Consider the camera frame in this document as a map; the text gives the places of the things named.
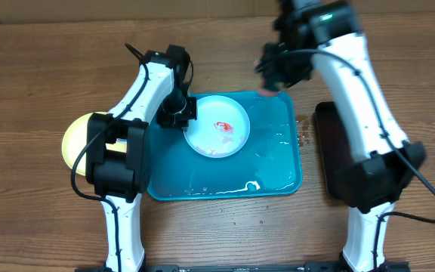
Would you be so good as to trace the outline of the pink and black sponge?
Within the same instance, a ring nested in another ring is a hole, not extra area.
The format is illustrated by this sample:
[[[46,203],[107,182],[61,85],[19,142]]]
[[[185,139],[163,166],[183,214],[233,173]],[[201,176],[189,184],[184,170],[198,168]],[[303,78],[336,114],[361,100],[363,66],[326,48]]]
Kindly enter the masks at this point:
[[[258,93],[263,97],[275,97],[279,94],[279,91],[270,91],[266,88],[259,88]]]

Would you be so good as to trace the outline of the light blue plate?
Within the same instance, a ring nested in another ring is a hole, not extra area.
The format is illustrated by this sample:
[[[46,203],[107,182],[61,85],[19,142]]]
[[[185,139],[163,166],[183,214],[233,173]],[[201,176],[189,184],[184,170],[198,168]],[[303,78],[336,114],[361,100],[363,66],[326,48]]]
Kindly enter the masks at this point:
[[[251,123],[241,104],[222,95],[197,100],[197,119],[191,120],[184,137],[199,154],[225,158],[240,151],[250,134]]]

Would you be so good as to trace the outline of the yellow plate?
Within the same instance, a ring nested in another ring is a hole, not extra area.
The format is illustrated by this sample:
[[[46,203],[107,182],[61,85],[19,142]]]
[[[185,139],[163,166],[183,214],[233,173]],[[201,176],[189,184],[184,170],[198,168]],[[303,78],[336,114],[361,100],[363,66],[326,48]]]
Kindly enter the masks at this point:
[[[92,114],[93,113],[87,113],[83,116],[80,116],[68,127],[63,136],[61,152],[64,162],[70,169],[73,168],[77,156],[86,145],[87,124]],[[108,150],[126,153],[127,144],[126,141],[117,141],[115,144],[106,144],[106,148]],[[85,160],[86,155],[84,155],[79,162],[76,169],[76,174],[85,176]]]

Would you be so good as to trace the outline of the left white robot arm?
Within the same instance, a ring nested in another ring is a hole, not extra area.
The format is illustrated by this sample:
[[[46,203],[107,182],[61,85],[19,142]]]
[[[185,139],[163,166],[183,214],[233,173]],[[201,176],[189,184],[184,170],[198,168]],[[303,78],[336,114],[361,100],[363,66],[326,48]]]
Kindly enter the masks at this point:
[[[193,70],[190,55],[178,45],[165,52],[141,54],[139,71],[125,96],[108,112],[93,113],[86,145],[77,156],[85,160],[85,178],[93,185],[90,198],[106,216],[109,253],[104,271],[143,271],[145,250],[140,236],[140,204],[150,182],[150,124],[184,130],[197,118],[196,99],[189,95]]]

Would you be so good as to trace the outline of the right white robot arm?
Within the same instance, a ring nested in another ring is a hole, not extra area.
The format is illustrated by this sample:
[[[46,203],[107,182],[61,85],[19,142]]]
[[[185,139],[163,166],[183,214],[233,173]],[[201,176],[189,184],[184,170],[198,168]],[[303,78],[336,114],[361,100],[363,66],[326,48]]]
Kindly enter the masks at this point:
[[[413,169],[425,158],[400,128],[381,92],[363,28],[346,1],[282,1],[274,29],[277,43],[264,46],[256,72],[270,92],[318,72],[344,126],[352,163],[336,172],[335,194],[349,208],[348,234],[338,268],[406,271],[383,253],[387,213],[392,212]]]

